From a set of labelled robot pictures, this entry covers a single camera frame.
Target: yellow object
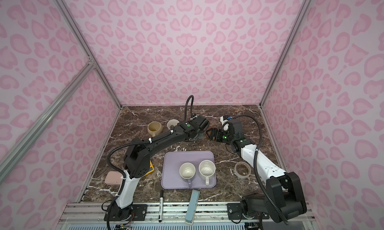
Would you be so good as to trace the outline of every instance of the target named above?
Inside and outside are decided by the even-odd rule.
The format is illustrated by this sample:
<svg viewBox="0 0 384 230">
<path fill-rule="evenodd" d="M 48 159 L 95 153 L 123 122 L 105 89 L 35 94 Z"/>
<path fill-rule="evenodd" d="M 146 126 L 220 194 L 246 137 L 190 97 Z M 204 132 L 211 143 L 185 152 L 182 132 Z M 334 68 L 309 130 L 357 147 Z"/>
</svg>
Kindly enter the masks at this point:
<svg viewBox="0 0 384 230">
<path fill-rule="evenodd" d="M 149 161 L 149 162 L 151 163 L 151 165 L 149 166 L 149 172 L 147 172 L 146 175 L 150 174 L 151 172 L 153 172 L 153 171 L 155 170 L 155 169 L 153 168 L 152 162 L 151 162 L 151 161 Z"/>
</svg>

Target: blue eraser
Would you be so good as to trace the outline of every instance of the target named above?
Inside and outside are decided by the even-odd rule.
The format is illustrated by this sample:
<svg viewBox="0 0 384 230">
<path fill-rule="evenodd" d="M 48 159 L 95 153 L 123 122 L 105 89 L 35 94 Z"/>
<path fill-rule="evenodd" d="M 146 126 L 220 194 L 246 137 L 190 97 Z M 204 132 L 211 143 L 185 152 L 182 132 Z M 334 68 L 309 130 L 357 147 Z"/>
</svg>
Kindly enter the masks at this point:
<svg viewBox="0 0 384 230">
<path fill-rule="evenodd" d="M 189 200 L 189 205 L 187 209 L 187 214 L 185 215 L 185 223 L 192 225 L 195 218 L 195 212 L 197 208 L 197 201 L 199 200 L 200 191 L 193 189 L 191 194 L 191 199 Z"/>
</svg>

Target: metal bracket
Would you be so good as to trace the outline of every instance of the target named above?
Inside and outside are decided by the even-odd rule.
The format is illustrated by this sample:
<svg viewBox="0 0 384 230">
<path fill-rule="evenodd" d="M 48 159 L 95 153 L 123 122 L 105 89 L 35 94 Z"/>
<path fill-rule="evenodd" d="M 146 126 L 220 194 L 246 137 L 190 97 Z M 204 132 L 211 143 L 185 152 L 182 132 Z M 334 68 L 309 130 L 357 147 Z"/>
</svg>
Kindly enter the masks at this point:
<svg viewBox="0 0 384 230">
<path fill-rule="evenodd" d="M 88 60 L 91 60 L 96 64 L 96 66 L 97 66 L 97 68 L 95 68 L 96 73 L 100 77 L 104 87 L 106 88 L 106 90 L 108 91 L 110 96 L 112 97 L 113 101 L 116 103 L 117 107 L 121 108 L 121 103 L 120 103 L 119 98 L 117 97 L 114 89 L 112 88 L 111 84 L 108 82 L 105 74 L 103 73 L 96 57 L 92 53 L 91 47 L 88 45 L 80 27 L 78 26 L 77 22 L 75 21 L 72 13 L 70 11 L 70 8 L 67 6 L 65 0 L 53 0 L 53 1 L 55 2 L 56 7 L 59 10 L 59 12 L 61 13 L 61 15 L 63 16 L 64 20 L 68 24 L 68 27 L 70 28 L 71 32 L 73 33 L 73 36 L 79 42 L 79 46 L 84 51 L 84 53 L 88 56 Z"/>
<path fill-rule="evenodd" d="M 107 220 L 107 214 L 104 215 L 104 221 Z M 109 213 L 110 221 L 123 221 L 134 214 L 133 221 L 144 221 L 147 214 L 147 204 L 131 204 L 130 206 L 120 209 L 116 202 L 113 202 L 111 212 Z"/>
<path fill-rule="evenodd" d="M 249 216 L 245 216 L 243 214 L 243 211 L 242 211 L 242 208 L 240 206 L 240 203 L 236 203 L 236 204 L 227 204 L 227 213 L 228 213 L 228 218 L 230 220 L 240 220 L 241 219 L 255 219 L 255 217 L 258 215 L 256 213 L 256 215 L 254 217 L 249 217 Z M 266 214 L 266 213 L 263 213 L 263 212 L 260 212 L 260 214 L 262 214 L 262 218 L 263 219 L 269 219 L 269 215 Z"/>
</svg>

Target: mug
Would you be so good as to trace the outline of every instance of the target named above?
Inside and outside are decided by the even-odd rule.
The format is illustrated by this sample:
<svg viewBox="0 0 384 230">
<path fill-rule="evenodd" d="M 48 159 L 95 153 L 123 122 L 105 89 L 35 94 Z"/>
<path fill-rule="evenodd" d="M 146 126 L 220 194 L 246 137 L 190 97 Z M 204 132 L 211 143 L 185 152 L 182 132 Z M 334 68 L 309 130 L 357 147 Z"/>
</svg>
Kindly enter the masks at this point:
<svg viewBox="0 0 384 230">
<path fill-rule="evenodd" d="M 183 165 L 181 165 L 179 169 L 180 176 L 188 182 L 189 188 L 191 188 L 191 185 L 192 185 L 191 178 L 193 178 L 193 176 L 195 175 L 195 172 L 196 172 L 196 168 L 190 162 L 184 163 Z"/>
<path fill-rule="evenodd" d="M 167 122 L 168 130 L 170 130 L 170 127 L 171 127 L 172 125 L 176 127 L 178 123 L 179 123 L 179 120 L 177 120 L 177 119 L 169 120 L 169 121 Z"/>
<path fill-rule="evenodd" d="M 161 126 L 160 122 L 151 122 L 150 124 L 148 124 L 147 130 L 148 134 L 151 137 L 154 137 L 160 135 L 163 132 L 163 126 Z"/>
<path fill-rule="evenodd" d="M 209 177 L 215 174 L 216 166 L 210 160 L 204 160 L 199 164 L 200 177 L 205 180 L 205 185 L 209 185 Z"/>
</svg>

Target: pink leopard print wall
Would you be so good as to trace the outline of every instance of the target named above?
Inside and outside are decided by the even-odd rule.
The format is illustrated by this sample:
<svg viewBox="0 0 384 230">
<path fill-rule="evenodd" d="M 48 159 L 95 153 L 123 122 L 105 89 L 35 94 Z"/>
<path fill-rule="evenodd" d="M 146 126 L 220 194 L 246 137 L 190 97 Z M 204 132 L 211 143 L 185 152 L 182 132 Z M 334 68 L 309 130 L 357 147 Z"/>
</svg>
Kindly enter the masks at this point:
<svg viewBox="0 0 384 230">
<path fill-rule="evenodd" d="M 91 72 L 0 185 L 1 229 L 55 229 L 74 202 L 117 114 Z"/>
<path fill-rule="evenodd" d="M 323 230 L 384 228 L 384 0 L 317 0 L 266 114 Z"/>
<path fill-rule="evenodd" d="M 65 0 L 120 101 L 259 103 L 302 0 Z"/>
<path fill-rule="evenodd" d="M 85 65 L 52 0 L 0 0 L 0 162 Z"/>
</svg>

